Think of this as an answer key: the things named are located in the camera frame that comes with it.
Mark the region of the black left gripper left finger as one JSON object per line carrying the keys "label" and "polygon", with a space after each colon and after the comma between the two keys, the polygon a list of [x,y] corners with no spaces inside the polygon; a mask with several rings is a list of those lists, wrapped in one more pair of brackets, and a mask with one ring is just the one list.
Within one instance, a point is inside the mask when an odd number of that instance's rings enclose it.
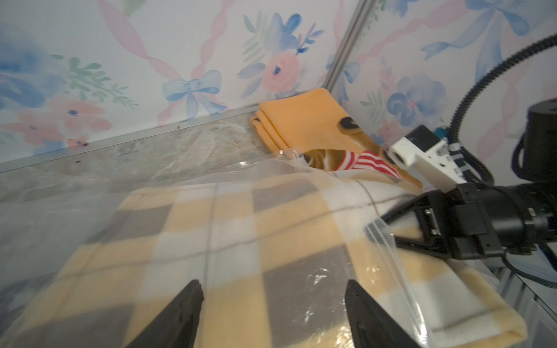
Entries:
{"label": "black left gripper left finger", "polygon": [[126,347],[193,347],[200,324],[203,301],[202,284],[197,279],[190,281]]}

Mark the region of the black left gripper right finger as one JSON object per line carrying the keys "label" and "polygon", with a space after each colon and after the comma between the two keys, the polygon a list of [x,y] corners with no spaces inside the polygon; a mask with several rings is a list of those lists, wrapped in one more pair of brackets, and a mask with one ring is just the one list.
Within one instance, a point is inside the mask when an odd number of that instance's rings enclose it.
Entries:
{"label": "black left gripper right finger", "polygon": [[355,348],[419,348],[356,280],[348,281],[345,307]]}

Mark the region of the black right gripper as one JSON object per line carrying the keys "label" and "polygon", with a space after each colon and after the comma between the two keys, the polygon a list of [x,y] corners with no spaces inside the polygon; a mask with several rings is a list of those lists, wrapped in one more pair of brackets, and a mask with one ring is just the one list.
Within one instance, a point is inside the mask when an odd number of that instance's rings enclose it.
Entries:
{"label": "black right gripper", "polygon": [[400,249],[455,260],[528,255],[534,246],[556,241],[556,186],[463,184],[422,194],[381,218],[391,225],[407,215],[416,218],[424,240],[396,236]]}

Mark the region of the clear plastic vacuum bag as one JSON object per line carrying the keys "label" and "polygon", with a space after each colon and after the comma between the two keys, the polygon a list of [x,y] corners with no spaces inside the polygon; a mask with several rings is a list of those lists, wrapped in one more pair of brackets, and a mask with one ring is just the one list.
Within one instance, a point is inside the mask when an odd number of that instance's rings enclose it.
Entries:
{"label": "clear plastic vacuum bag", "polygon": [[126,347],[192,280],[193,347],[346,347],[356,280],[420,346],[424,317],[381,219],[416,188],[370,170],[282,158],[223,181],[131,193],[1,339],[3,347]]}

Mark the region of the yellow grey checked blanket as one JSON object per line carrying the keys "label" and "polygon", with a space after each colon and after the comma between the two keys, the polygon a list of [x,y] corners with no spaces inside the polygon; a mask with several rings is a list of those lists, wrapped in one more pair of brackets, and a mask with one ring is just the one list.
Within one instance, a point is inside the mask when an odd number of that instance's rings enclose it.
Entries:
{"label": "yellow grey checked blanket", "polygon": [[375,171],[144,188],[81,245],[3,347],[125,347],[190,281],[197,347],[349,347],[347,282],[434,347],[510,347],[522,317],[473,268],[396,250],[379,219],[422,191]]}

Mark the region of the orange cartoon print blanket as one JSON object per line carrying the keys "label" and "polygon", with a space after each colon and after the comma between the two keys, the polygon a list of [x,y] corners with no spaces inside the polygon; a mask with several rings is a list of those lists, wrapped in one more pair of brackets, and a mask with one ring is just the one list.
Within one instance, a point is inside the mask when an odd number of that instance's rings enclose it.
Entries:
{"label": "orange cartoon print blanket", "polygon": [[324,88],[265,101],[250,124],[271,152],[291,149],[312,168],[376,171],[423,189],[422,182],[394,164]]}

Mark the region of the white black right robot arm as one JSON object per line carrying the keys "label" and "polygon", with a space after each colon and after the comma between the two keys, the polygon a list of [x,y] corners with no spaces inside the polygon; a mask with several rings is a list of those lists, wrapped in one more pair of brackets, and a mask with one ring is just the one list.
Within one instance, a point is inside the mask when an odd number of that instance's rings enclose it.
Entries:
{"label": "white black right robot arm", "polygon": [[529,255],[556,241],[556,100],[532,105],[511,169],[524,183],[474,184],[464,179],[448,142],[419,126],[390,148],[395,163],[416,169],[434,187],[382,216],[387,224],[414,214],[419,237],[396,245],[436,258],[481,260]]}

